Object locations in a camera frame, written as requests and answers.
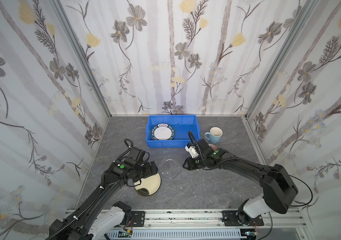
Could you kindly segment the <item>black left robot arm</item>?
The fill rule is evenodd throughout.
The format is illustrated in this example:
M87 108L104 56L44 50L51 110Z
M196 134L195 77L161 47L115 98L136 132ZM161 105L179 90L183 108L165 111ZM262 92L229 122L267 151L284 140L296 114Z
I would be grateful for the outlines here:
M96 240L93 225L103 206L128 181L140 182L156 175L158 168L154 161L140 163L129 158L114 161L101 175L101 181L92 194L63 221L55 220L49 227L48 240Z

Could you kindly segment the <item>white plate green rim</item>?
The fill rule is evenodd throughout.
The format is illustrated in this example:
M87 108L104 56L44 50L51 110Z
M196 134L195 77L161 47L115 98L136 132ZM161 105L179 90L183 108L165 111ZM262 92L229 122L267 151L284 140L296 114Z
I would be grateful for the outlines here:
M152 140L172 140L175 136L175 129L169 124L157 124L150 130L150 136Z

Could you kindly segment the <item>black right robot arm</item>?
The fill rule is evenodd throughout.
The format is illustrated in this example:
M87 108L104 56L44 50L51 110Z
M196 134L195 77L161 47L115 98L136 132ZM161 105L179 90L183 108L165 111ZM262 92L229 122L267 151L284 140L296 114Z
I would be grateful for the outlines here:
M190 154L183 164L186 170L226 170L259 184L263 192L257 197L245 200L238 208L238 219L243 224L267 212L286 214L299 192L281 165L256 164L227 150L214 150L203 139L188 143L185 150Z

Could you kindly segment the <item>cream yellow plate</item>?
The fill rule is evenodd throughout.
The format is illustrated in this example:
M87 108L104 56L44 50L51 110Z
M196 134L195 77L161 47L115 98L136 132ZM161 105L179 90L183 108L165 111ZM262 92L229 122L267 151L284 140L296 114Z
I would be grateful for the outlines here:
M153 195L158 191L161 185L161 178L159 174L155 174L148 178L143 178L135 183L136 192L144 197Z

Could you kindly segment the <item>clear glass plate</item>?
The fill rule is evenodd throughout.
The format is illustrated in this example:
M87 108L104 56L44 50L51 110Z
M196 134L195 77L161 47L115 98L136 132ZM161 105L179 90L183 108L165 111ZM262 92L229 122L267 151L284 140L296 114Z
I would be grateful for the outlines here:
M160 176L167 180L175 180L181 171L181 165L174 157L167 156L158 162Z

